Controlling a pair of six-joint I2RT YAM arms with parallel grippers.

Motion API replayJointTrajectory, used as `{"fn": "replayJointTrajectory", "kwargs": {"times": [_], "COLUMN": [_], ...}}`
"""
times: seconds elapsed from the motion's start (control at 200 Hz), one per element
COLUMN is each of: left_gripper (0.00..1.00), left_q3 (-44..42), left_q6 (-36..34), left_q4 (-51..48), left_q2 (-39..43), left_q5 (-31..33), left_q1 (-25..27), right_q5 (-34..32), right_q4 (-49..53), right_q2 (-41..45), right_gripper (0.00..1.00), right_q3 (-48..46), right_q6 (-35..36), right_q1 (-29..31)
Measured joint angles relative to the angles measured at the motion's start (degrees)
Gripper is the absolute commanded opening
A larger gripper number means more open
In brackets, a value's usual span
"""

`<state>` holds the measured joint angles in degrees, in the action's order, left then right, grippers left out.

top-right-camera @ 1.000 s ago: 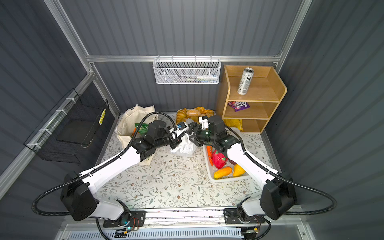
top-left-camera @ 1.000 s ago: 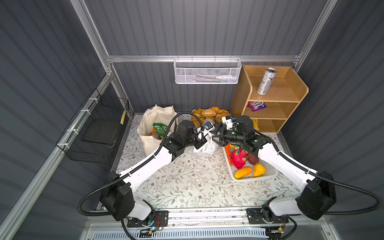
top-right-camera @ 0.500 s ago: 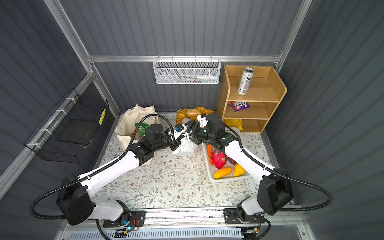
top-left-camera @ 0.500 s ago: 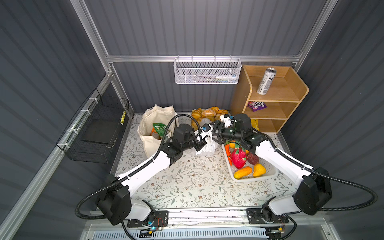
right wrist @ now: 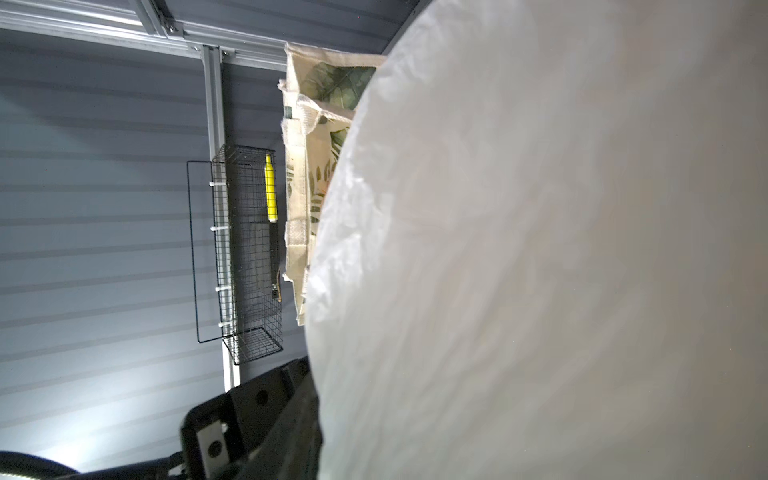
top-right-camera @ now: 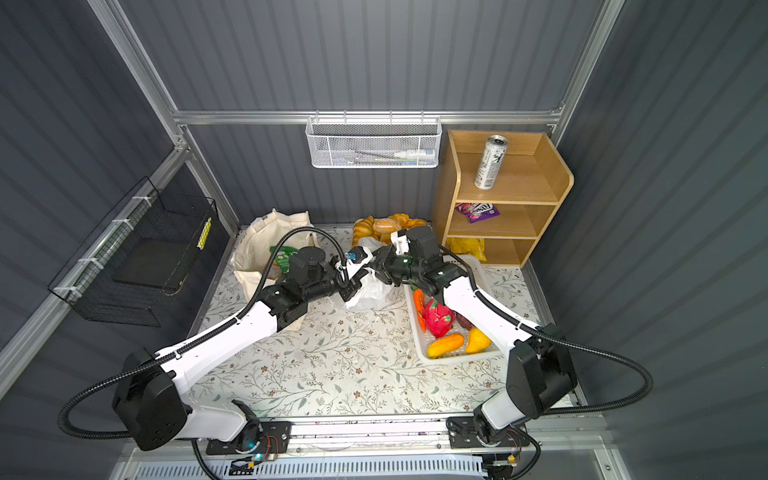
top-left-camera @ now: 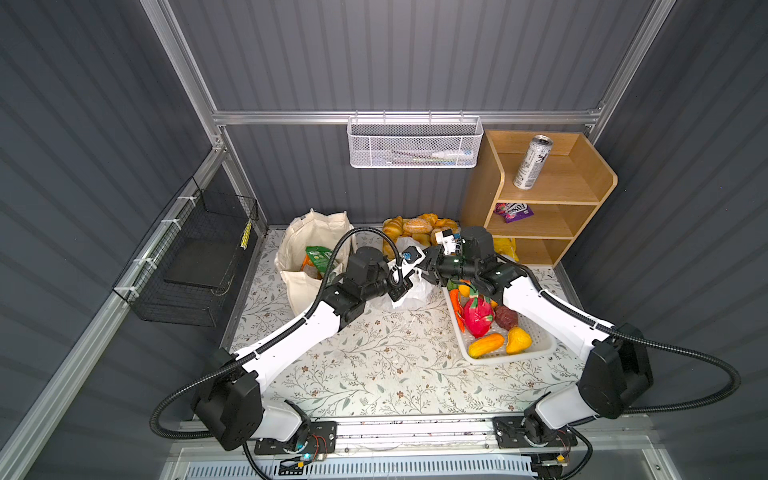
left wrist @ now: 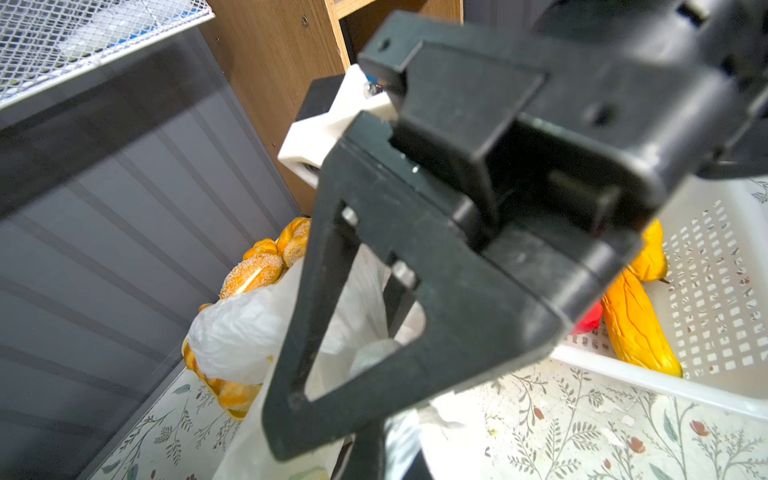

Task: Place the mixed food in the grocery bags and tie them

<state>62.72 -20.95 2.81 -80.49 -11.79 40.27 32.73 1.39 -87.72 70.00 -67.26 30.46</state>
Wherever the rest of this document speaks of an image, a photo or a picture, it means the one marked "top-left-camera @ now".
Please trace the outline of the green candy bag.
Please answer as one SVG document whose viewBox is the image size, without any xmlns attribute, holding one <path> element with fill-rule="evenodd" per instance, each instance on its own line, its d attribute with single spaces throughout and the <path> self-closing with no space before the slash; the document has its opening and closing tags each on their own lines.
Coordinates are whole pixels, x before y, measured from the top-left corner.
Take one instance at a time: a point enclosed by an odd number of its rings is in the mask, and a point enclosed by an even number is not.
<svg viewBox="0 0 768 480">
<path fill-rule="evenodd" d="M 308 255 L 321 275 L 324 275 L 331 265 L 333 251 L 324 246 L 306 246 L 305 256 Z"/>
</svg>

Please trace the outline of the white lemon-print plastic bag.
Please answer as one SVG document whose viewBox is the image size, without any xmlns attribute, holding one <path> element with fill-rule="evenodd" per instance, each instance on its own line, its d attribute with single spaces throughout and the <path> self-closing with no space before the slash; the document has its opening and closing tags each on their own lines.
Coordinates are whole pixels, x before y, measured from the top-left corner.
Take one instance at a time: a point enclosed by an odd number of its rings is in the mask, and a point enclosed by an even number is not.
<svg viewBox="0 0 768 480">
<path fill-rule="evenodd" d="M 411 237 L 401 236 L 396 240 L 395 245 L 401 255 L 404 255 L 405 250 L 409 247 L 420 247 L 422 253 L 425 255 L 429 253 L 427 251 L 429 247 L 425 247 Z M 369 301 L 368 306 L 373 310 L 384 312 L 426 308 L 430 298 L 438 290 L 438 287 L 426 280 L 426 273 L 419 273 L 419 271 L 416 270 L 411 272 L 408 280 L 410 280 L 413 285 L 401 299 L 394 302 L 391 300 L 390 296 L 385 293 L 383 296 Z"/>
</svg>

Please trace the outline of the orange pink candy bag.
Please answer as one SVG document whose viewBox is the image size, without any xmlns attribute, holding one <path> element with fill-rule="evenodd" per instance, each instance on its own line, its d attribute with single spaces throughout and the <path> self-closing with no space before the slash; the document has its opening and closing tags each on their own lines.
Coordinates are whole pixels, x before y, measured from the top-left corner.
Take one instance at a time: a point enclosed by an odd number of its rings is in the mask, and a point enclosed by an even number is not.
<svg viewBox="0 0 768 480">
<path fill-rule="evenodd" d="M 308 277 L 312 279 L 321 279 L 322 276 L 319 273 L 319 270 L 314 265 L 312 260 L 308 255 L 305 256 L 302 265 L 301 265 L 301 271 L 304 272 Z"/>
</svg>

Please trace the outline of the cream canvas tote bag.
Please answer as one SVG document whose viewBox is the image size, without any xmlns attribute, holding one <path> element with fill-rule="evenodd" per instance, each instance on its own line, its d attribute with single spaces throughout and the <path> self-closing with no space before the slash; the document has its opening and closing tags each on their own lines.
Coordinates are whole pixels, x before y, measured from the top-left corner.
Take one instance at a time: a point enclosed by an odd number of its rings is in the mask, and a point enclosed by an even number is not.
<svg viewBox="0 0 768 480">
<path fill-rule="evenodd" d="M 311 210 L 295 218 L 285 231 L 275 266 L 286 286 L 294 315 L 302 313 L 315 299 L 326 276 L 328 259 L 341 237 L 353 228 L 347 212 L 325 215 Z M 346 243 L 333 261 L 332 274 L 347 265 L 355 240 Z"/>
</svg>

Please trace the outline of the white plastic produce basket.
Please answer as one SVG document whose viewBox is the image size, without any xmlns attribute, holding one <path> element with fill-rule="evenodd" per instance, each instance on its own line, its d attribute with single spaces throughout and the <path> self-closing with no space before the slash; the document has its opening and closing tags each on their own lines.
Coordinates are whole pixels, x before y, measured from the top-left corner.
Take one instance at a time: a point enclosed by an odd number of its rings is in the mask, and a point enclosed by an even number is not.
<svg viewBox="0 0 768 480">
<path fill-rule="evenodd" d="M 466 329 L 466 327 L 464 332 L 459 331 L 459 328 L 457 326 L 457 322 L 454 316 L 454 312 L 451 306 L 448 288 L 443 288 L 442 294 L 448 309 L 449 325 L 453 328 L 459 351 L 462 357 L 466 361 L 468 361 L 470 364 L 497 365 L 502 363 L 533 360 L 539 357 L 544 357 L 546 355 L 549 355 L 553 353 L 556 349 L 557 341 L 550 333 L 548 333 L 542 327 L 538 326 L 537 324 L 529 320 L 527 317 L 524 317 L 522 314 L 519 314 L 518 327 L 523 328 L 533 339 L 533 344 L 529 349 L 527 349 L 525 352 L 520 354 L 507 355 L 505 352 L 505 349 L 507 345 L 508 331 L 500 328 L 496 324 L 495 320 L 493 320 L 490 331 L 485 336 L 492 333 L 499 333 L 504 336 L 505 344 L 495 352 L 484 355 L 479 359 L 472 359 L 469 357 L 467 353 L 467 349 L 474 341 L 480 338 L 475 338 L 473 335 L 471 335 L 469 331 Z M 489 300 L 487 297 L 486 299 L 492 304 L 494 316 L 495 316 L 495 309 L 498 305 L 493 300 Z M 467 297 L 463 297 L 460 294 L 460 303 L 462 307 L 466 302 L 466 300 L 467 300 Z"/>
</svg>

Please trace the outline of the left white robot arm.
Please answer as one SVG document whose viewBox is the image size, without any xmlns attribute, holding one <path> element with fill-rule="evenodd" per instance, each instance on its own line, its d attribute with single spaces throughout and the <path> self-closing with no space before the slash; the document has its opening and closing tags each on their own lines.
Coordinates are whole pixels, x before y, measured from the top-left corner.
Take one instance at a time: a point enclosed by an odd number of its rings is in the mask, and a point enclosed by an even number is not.
<svg viewBox="0 0 768 480">
<path fill-rule="evenodd" d="M 214 357 L 215 367 L 243 364 L 197 388 L 192 402 L 195 415 L 226 451 L 253 437 L 302 449 L 309 435 L 306 413 L 288 400 L 265 400 L 263 393 L 304 353 L 362 315 L 367 301 L 382 296 L 399 301 L 412 286 L 411 272 L 424 258 L 419 247 L 407 248 L 401 264 L 388 263 L 372 247 L 357 250 L 346 271 L 319 290 L 316 308 L 305 309 L 266 338 L 232 355 L 224 352 Z"/>
</svg>

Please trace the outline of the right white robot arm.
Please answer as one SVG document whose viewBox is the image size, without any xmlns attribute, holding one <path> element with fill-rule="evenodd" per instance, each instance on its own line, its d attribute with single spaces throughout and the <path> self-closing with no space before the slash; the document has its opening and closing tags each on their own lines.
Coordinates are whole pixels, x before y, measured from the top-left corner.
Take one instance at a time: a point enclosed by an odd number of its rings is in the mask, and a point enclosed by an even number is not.
<svg viewBox="0 0 768 480">
<path fill-rule="evenodd" d="M 521 427 L 532 443 L 542 444 L 589 417 L 616 419 L 653 385 L 637 329 L 614 330 L 550 294 L 530 268 L 498 255 L 484 228 L 470 227 L 451 236 L 448 246 L 427 248 L 417 267 L 434 283 L 469 281 L 479 294 L 544 328 L 584 362 L 578 382 L 542 396 L 524 411 Z"/>
</svg>

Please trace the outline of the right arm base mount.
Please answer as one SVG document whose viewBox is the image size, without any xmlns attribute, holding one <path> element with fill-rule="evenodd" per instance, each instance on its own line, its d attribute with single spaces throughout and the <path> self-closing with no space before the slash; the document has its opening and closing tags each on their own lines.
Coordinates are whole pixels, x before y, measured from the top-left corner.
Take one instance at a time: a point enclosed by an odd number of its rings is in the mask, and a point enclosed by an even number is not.
<svg viewBox="0 0 768 480">
<path fill-rule="evenodd" d="M 492 428 L 500 448 L 544 448 L 562 446 L 569 450 L 579 444 L 576 435 L 565 427 L 552 429 L 536 413 L 539 401 L 522 413 L 492 418 Z"/>
</svg>

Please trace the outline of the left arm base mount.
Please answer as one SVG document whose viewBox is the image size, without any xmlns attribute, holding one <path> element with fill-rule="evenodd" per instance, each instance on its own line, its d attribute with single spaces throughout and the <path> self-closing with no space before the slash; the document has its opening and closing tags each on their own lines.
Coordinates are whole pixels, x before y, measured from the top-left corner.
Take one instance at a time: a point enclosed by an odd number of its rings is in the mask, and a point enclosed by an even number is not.
<svg viewBox="0 0 768 480">
<path fill-rule="evenodd" d="M 293 402 L 268 402 L 251 437 L 256 455 L 327 455 L 335 452 L 338 423 L 312 419 Z"/>
</svg>

